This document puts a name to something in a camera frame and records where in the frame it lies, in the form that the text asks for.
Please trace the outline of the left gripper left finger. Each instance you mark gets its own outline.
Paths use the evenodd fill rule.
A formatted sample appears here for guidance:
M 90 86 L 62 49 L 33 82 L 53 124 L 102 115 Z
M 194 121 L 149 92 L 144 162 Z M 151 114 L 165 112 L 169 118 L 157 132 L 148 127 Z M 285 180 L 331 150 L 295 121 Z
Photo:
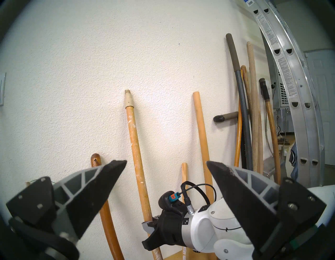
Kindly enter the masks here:
M 12 215 L 9 225 L 78 241 L 107 201 L 126 160 L 75 172 L 53 183 L 48 176 L 32 182 L 6 203 Z

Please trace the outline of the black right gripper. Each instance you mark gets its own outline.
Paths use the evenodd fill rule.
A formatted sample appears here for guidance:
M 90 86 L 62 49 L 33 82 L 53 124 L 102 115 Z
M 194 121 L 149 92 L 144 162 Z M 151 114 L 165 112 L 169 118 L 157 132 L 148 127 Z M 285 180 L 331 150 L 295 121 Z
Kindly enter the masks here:
M 182 238 L 182 223 L 185 215 L 188 213 L 187 209 L 181 210 L 181 215 L 173 211 L 162 210 L 160 216 L 155 216 L 151 221 L 142 223 L 142 227 L 150 236 L 142 241 L 144 249 L 153 251 L 162 245 L 178 245 L 185 246 Z

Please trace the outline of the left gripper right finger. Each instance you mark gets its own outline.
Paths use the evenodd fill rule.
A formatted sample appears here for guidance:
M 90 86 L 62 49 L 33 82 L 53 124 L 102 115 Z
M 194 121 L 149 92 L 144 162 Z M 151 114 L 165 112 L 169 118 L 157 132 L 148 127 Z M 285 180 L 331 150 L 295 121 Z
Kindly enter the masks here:
M 327 228 L 316 226 L 326 204 L 310 190 L 291 178 L 278 185 L 257 172 L 206 164 L 254 252 L 327 251 Z

